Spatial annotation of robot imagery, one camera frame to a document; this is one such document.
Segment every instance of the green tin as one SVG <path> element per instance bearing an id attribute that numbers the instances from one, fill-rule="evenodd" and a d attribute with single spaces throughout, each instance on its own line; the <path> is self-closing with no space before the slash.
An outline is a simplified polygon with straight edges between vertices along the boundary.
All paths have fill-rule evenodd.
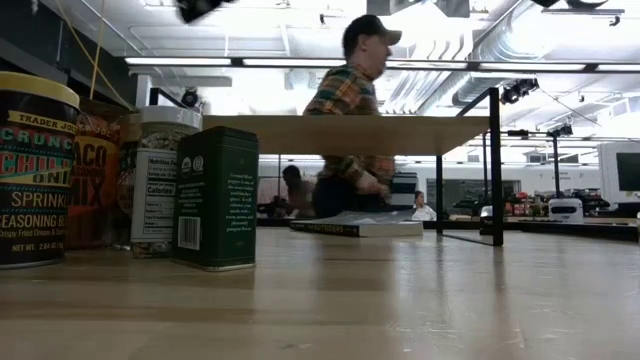
<path id="1" fill-rule="evenodd" d="M 255 265 L 258 138 L 215 127 L 178 146 L 172 257 L 207 271 Z"/>

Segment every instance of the spice jar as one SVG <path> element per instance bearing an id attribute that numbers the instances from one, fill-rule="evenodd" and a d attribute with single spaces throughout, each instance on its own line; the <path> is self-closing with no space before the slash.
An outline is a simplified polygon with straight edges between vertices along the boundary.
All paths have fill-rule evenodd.
<path id="1" fill-rule="evenodd" d="M 176 150 L 180 139 L 202 129 L 202 117 L 188 109 L 148 106 L 140 110 L 140 121 L 131 250 L 135 258 L 166 257 L 173 231 Z"/>

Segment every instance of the book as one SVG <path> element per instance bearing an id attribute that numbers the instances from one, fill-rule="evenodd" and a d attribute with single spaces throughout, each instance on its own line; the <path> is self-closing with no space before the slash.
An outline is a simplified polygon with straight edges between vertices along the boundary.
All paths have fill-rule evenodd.
<path id="1" fill-rule="evenodd" d="M 422 222 L 410 221 L 412 210 L 384 213 L 345 211 L 337 216 L 316 220 L 295 220 L 295 231 L 351 237 L 422 236 Z"/>

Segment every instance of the ceiling light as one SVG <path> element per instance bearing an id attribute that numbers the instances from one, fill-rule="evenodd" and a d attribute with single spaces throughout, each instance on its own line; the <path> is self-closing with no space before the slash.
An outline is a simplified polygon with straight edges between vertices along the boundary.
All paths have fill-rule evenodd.
<path id="1" fill-rule="evenodd" d="M 244 59 L 245 66 L 326 68 L 344 65 L 339 59 Z"/>
<path id="2" fill-rule="evenodd" d="M 465 69 L 466 62 L 457 61 L 405 61 L 405 60 L 387 60 L 387 68 L 394 69 Z"/>
<path id="3" fill-rule="evenodd" d="M 170 57 L 128 57 L 129 65 L 145 66 L 230 66 L 228 58 L 170 58 Z"/>
<path id="4" fill-rule="evenodd" d="M 601 64 L 596 71 L 640 71 L 640 64 Z"/>
<path id="5" fill-rule="evenodd" d="M 583 64 L 545 64 L 545 63 L 483 63 L 481 70 L 494 71 L 580 71 L 584 69 Z"/>

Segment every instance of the plaid shirt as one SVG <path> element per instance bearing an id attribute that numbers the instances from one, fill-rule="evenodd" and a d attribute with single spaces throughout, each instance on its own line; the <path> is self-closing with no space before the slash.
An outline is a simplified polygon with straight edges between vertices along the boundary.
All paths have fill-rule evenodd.
<path id="1" fill-rule="evenodd" d="M 342 65 L 329 70 L 304 115 L 380 115 L 373 81 L 357 66 Z M 318 177 L 338 174 L 356 183 L 366 170 L 389 185 L 395 173 L 393 157 L 323 156 L 325 165 Z"/>

